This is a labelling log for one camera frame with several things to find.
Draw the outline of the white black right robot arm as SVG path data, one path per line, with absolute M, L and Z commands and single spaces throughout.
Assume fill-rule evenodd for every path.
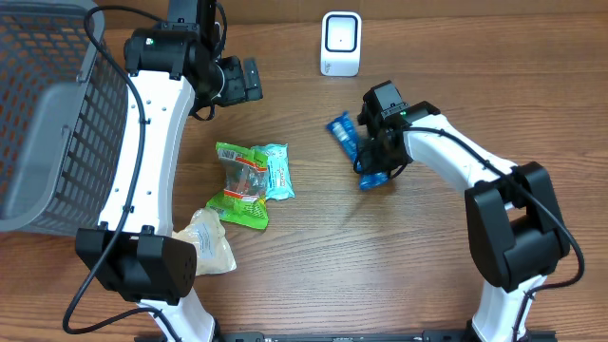
M 547 277 L 570 251 L 547 171 L 485 151 L 436 106 L 404 102 L 390 81 L 364 95 L 357 121 L 369 134 L 357 146 L 357 173 L 395 177 L 421 162 L 464 196 L 469 251 L 484 286 L 459 339 L 555 340 L 552 332 L 525 327 L 536 291 L 549 288 Z

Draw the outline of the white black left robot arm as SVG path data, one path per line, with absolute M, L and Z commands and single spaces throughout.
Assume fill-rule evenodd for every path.
M 76 236 L 88 280 L 149 314 L 164 341 L 222 338 L 194 288 L 195 248 L 172 236 L 172 193 L 186 121 L 262 96 L 256 62 L 223 55 L 227 26 L 216 0 L 173 1 L 165 18 L 126 40 L 116 65 L 128 108 L 114 181 L 96 227 Z

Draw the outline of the teal wet wipes pack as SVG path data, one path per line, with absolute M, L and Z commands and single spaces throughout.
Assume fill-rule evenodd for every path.
M 295 197 L 289 169 L 288 144 L 270 143 L 264 146 L 254 146 L 267 156 L 268 183 L 266 197 L 270 200 L 287 200 Z

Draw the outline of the green clear snack bag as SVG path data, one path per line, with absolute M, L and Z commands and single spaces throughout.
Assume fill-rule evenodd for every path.
M 225 170 L 225 185 L 206 204 L 220 220 L 265 230 L 269 223 L 266 192 L 268 157 L 254 148 L 217 142 L 218 159 Z

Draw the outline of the blue snack bar wrapper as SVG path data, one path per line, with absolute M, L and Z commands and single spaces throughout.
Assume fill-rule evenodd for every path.
M 344 111 L 340 116 L 328 123 L 326 128 L 338 141 L 351 162 L 355 162 L 359 136 L 356 132 L 353 121 L 349 116 L 349 112 Z M 362 191 L 367 191 L 384 185 L 388 181 L 388 175 L 382 172 L 361 175 L 359 178 L 359 188 Z

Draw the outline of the beige clear plastic bag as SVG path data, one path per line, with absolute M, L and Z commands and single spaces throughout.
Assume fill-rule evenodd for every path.
M 191 243 L 197 253 L 196 276 L 221 275 L 234 271 L 237 263 L 225 236 L 219 214 L 211 208 L 197 210 L 190 223 L 172 237 Z

